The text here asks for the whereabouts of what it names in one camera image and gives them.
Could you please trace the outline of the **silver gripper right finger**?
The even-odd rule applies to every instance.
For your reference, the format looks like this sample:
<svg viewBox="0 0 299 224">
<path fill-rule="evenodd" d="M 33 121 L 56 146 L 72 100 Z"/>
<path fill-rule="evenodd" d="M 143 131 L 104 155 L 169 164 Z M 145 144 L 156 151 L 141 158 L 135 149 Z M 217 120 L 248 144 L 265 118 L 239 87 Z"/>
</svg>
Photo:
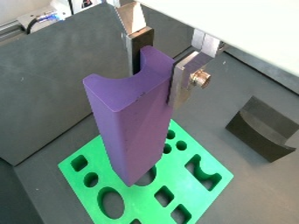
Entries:
<svg viewBox="0 0 299 224">
<path fill-rule="evenodd" d="M 191 46 L 195 50 L 172 67 L 167 103 L 173 109 L 187 101 L 193 87 L 205 88 L 209 85 L 211 75 L 204 71 L 205 66 L 225 50 L 225 43 L 197 29 L 193 30 Z"/>
</svg>

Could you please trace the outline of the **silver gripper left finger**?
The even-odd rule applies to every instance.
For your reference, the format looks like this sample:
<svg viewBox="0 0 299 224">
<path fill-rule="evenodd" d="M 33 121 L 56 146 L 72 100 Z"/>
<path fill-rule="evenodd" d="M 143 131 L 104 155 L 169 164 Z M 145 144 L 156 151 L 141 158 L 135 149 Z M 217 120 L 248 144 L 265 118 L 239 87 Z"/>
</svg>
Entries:
<svg viewBox="0 0 299 224">
<path fill-rule="evenodd" d="M 120 2 L 116 15 L 124 27 L 129 74 L 135 75 L 140 71 L 140 49 L 153 44 L 155 30 L 145 24 L 139 2 Z"/>
</svg>

